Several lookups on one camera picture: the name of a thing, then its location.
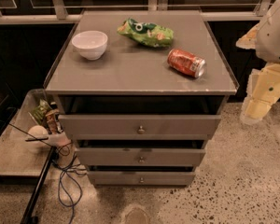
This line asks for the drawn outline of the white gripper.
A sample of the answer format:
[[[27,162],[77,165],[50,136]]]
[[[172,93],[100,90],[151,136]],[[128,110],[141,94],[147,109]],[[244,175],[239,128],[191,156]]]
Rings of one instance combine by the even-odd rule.
[[[259,24],[240,37],[235,45],[240,49],[255,49]],[[280,98],[280,63],[266,63],[261,70],[253,69],[248,80],[247,97],[243,101],[240,120],[256,124],[267,115]]]

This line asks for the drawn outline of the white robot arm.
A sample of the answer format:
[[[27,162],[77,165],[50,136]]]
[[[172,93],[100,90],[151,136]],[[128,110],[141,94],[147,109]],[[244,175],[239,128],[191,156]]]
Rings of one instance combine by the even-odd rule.
[[[280,0],[275,0],[265,16],[236,46],[253,49],[266,62],[261,70],[249,75],[240,119],[252,125],[260,122],[280,98]]]

